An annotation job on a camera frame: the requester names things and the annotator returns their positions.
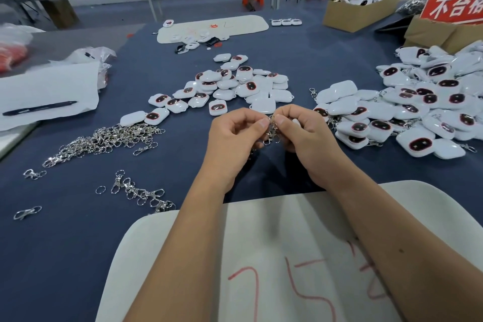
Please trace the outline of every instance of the red item in plastic bag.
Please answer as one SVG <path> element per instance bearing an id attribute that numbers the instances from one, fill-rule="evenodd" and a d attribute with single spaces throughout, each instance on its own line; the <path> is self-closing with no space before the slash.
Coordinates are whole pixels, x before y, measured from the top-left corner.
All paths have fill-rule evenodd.
<path id="1" fill-rule="evenodd" d="M 0 45 L 0 73 L 10 71 L 12 65 L 27 57 L 27 52 L 24 45 Z"/>

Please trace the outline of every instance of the red sign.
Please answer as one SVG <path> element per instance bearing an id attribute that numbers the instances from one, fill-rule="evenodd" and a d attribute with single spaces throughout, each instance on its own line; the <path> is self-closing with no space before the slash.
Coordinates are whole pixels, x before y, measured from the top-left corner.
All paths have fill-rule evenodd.
<path id="1" fill-rule="evenodd" d="M 483 23 L 483 0 L 428 0 L 421 18 L 449 23 Z"/>

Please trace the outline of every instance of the pen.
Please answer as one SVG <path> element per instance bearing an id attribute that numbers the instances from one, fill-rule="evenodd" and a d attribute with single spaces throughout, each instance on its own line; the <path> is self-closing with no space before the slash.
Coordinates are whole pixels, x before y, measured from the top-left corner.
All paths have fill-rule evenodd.
<path id="1" fill-rule="evenodd" d="M 43 105 L 43 106 L 37 106 L 37 107 L 19 108 L 19 109 L 14 109 L 12 111 L 3 112 L 2 115 L 15 116 L 15 115 L 20 115 L 21 113 L 35 112 L 35 111 L 42 111 L 50 108 L 70 106 L 70 105 L 73 105 L 74 103 L 77 103 L 77 101 L 65 101 L 65 102 L 52 103 L 50 105 Z"/>

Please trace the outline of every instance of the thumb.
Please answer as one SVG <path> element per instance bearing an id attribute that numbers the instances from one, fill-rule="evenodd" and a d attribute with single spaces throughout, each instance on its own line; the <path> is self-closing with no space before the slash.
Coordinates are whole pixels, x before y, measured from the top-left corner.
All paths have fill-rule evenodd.
<path id="1" fill-rule="evenodd" d="M 253 144 L 267 132 L 269 123 L 270 120 L 268 117 L 262 118 L 250 126 L 243 135 Z"/>
<path id="2" fill-rule="evenodd" d="M 275 123 L 281 133 L 293 143 L 295 143 L 301 133 L 304 132 L 304 129 L 302 129 L 299 124 L 294 123 L 291 119 L 283 115 L 275 115 Z"/>

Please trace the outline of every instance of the cardboard box flap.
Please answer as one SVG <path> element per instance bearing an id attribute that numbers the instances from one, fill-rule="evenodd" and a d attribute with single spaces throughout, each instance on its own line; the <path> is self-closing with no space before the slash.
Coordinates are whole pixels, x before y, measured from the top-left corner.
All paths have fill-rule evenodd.
<path id="1" fill-rule="evenodd" d="M 414 16 L 404 37 L 420 46 L 442 46 L 456 30 L 456 27 L 456 24 L 440 23 Z"/>

